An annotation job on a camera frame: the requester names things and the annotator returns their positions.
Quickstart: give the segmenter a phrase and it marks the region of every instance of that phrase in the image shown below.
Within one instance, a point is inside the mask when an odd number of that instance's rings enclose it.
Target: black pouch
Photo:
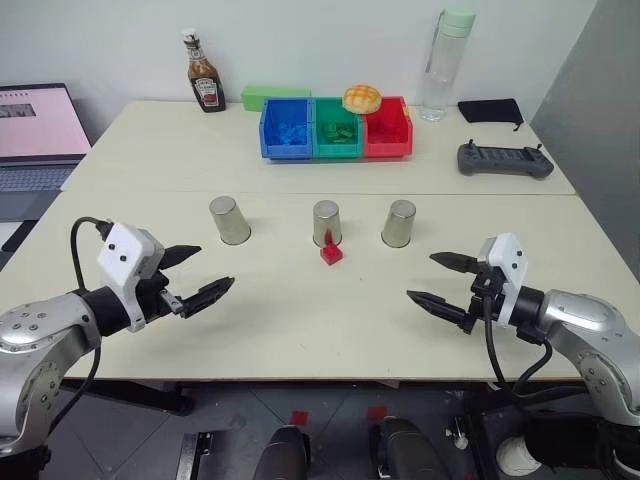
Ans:
[[[509,122],[515,123],[514,132],[524,122],[520,108],[513,98],[504,100],[474,100],[458,102],[460,113],[469,123],[475,122]]]

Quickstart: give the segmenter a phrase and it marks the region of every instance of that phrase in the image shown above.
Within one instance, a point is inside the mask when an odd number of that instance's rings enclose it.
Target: laptop screen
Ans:
[[[64,84],[0,87],[0,162],[80,160],[91,149]]]

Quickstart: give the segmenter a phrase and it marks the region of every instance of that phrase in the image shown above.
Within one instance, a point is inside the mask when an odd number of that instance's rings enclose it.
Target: sauce bottle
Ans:
[[[218,71],[204,56],[200,39],[193,28],[185,28],[182,36],[189,54],[188,76],[196,100],[207,113],[221,112],[226,108],[226,103]]]

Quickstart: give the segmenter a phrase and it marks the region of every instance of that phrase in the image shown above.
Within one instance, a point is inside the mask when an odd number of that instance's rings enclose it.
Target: blue bin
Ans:
[[[305,125],[306,142],[301,145],[283,143],[282,126]],[[307,98],[267,98],[260,118],[262,156],[272,160],[311,159],[311,100]]]

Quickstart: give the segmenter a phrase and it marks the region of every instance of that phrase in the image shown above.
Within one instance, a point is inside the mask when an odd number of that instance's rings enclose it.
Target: water bottle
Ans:
[[[453,8],[440,14],[422,87],[420,116],[425,120],[440,120],[447,110],[451,87],[475,18],[475,13]]]

